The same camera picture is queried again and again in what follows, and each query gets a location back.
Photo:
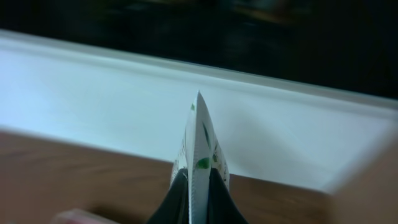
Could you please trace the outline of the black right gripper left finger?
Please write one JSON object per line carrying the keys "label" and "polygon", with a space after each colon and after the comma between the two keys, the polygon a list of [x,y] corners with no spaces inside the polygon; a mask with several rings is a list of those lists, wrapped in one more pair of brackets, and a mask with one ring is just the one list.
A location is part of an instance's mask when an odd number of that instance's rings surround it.
{"label": "black right gripper left finger", "polygon": [[187,169],[180,169],[159,208],[147,224],[189,224]]}

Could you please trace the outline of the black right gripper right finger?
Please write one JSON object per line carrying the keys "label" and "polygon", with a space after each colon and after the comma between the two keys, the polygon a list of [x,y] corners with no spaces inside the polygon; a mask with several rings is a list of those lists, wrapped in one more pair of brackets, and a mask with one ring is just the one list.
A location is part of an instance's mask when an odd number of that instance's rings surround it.
{"label": "black right gripper right finger", "polygon": [[210,172],[207,224],[248,224],[215,168]]}

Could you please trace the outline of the white green soap packet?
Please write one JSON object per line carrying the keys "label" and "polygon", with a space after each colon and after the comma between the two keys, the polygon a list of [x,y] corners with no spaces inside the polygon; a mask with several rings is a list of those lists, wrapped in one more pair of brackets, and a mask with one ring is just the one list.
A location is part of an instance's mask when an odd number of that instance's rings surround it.
{"label": "white green soap packet", "polygon": [[188,177],[188,222],[205,223],[212,168],[221,174],[221,182],[229,188],[226,158],[213,128],[207,105],[200,92],[190,106],[182,145],[172,168],[171,180],[181,169]]}

